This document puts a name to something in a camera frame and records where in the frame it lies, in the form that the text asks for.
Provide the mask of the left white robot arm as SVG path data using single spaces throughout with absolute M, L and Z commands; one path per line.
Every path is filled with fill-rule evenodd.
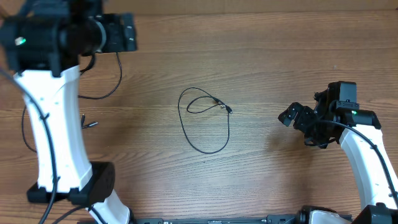
M 88 159 L 79 108 L 80 57 L 135 51 L 132 14 L 106 14 L 101 1 L 26 1 L 2 23 L 1 45 L 38 157 L 28 201 L 52 207 L 69 200 L 96 223 L 134 223 L 114 189 L 114 164 Z

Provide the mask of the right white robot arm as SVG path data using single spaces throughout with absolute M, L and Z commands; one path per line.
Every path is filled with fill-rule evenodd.
M 278 119 L 304 134 L 304 144 L 327 148 L 336 142 L 351 165 L 361 201 L 353 223 L 397 223 L 397 175 L 373 111 L 357 102 L 355 82 L 332 82 L 314 95 L 314 108 L 293 102 Z

